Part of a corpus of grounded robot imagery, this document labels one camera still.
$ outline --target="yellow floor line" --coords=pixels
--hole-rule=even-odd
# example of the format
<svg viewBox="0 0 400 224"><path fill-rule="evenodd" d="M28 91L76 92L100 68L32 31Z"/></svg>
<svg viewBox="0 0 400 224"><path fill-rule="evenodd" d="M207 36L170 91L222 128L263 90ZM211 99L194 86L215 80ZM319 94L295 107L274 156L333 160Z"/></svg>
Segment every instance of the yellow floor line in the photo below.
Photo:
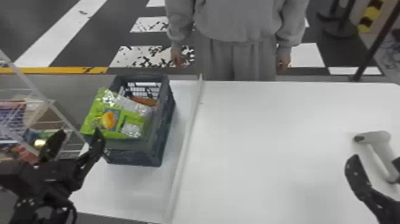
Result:
<svg viewBox="0 0 400 224"><path fill-rule="evenodd" d="M103 74L108 67L36 67L20 68L25 74ZM0 68L0 74L13 74L10 68Z"/></svg>

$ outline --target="person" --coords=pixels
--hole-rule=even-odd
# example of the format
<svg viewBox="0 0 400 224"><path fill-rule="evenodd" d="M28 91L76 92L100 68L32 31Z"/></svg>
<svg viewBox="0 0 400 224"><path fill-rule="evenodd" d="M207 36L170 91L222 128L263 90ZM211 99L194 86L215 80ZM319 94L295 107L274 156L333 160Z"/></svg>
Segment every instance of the person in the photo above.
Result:
<svg viewBox="0 0 400 224"><path fill-rule="evenodd" d="M195 24L195 64L205 80L275 80L301 43L308 1L165 0L172 62L184 63Z"/></svg>

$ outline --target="person's hand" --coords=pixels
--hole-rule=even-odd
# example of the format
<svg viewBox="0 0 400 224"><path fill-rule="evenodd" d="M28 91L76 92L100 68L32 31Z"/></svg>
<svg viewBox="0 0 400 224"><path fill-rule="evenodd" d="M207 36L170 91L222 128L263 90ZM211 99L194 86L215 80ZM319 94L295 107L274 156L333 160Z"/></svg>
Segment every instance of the person's hand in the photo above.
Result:
<svg viewBox="0 0 400 224"><path fill-rule="evenodd" d="M171 60L172 63L176 66L176 67L180 67L183 65L183 62L185 61L182 57L182 54L180 51L176 51L176 50L171 50Z"/></svg>
<svg viewBox="0 0 400 224"><path fill-rule="evenodd" d="M278 73L282 73L288 69L288 66L290 64L290 56L280 56L276 58L277 62L277 71Z"/></svg>

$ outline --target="gray sweatshirt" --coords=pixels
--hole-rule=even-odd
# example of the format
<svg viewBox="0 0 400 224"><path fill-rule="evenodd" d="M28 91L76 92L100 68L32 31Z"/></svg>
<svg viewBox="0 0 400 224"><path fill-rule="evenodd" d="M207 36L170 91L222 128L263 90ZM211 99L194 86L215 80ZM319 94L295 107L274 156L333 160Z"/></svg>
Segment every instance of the gray sweatshirt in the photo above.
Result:
<svg viewBox="0 0 400 224"><path fill-rule="evenodd" d="M309 0L165 0L173 50L196 28L211 39L255 42L276 36L277 55L301 43Z"/></svg>

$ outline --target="white floor stripe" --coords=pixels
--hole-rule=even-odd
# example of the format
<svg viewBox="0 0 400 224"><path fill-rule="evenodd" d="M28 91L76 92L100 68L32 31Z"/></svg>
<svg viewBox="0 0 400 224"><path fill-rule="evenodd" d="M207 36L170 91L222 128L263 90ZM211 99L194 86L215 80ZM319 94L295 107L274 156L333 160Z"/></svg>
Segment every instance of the white floor stripe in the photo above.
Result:
<svg viewBox="0 0 400 224"><path fill-rule="evenodd" d="M165 0L150 0L146 7L164 7Z"/></svg>
<svg viewBox="0 0 400 224"><path fill-rule="evenodd" d="M168 18L166 16L159 17L139 17L134 23L131 33L145 32L166 32L168 28Z"/></svg>
<svg viewBox="0 0 400 224"><path fill-rule="evenodd" d="M334 76L346 76L349 74L354 74L358 67L329 67L329 73ZM368 76L376 76L382 75L378 67L367 67L364 72L364 75Z"/></svg>
<svg viewBox="0 0 400 224"><path fill-rule="evenodd" d="M47 67L107 0L80 0L16 61L19 67Z"/></svg>
<svg viewBox="0 0 400 224"><path fill-rule="evenodd" d="M316 43L302 43L292 50L292 67L325 67Z"/></svg>
<svg viewBox="0 0 400 224"><path fill-rule="evenodd" d="M183 47L186 59L184 66L194 62L194 50ZM174 67L171 63L171 48L163 46L121 46L109 67Z"/></svg>

